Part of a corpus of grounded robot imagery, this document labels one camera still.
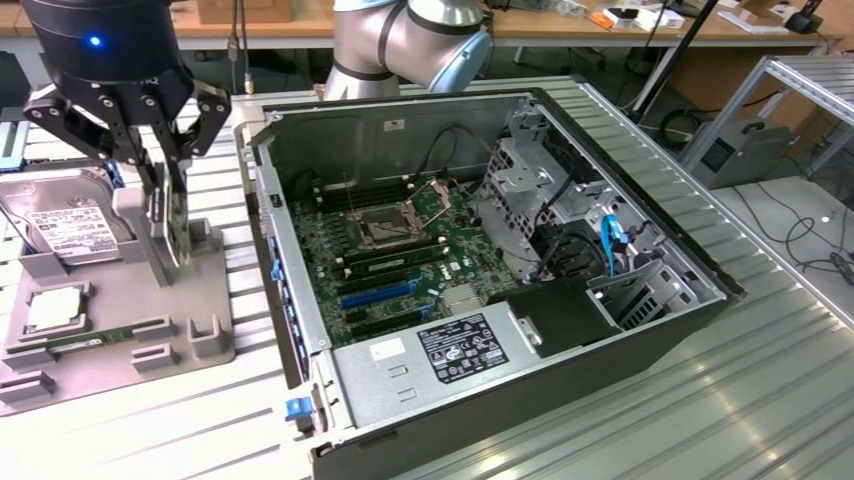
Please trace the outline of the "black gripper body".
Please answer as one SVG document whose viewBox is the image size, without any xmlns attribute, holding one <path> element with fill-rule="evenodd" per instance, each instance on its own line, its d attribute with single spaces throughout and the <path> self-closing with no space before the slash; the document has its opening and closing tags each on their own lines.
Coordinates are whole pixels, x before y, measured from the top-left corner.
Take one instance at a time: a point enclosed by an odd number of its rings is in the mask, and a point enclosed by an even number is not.
<svg viewBox="0 0 854 480">
<path fill-rule="evenodd" d="M 109 96 L 125 122 L 146 123 L 144 95 L 173 120 L 193 92 L 168 1 L 23 1 L 61 95 L 95 117 Z"/>
</svg>

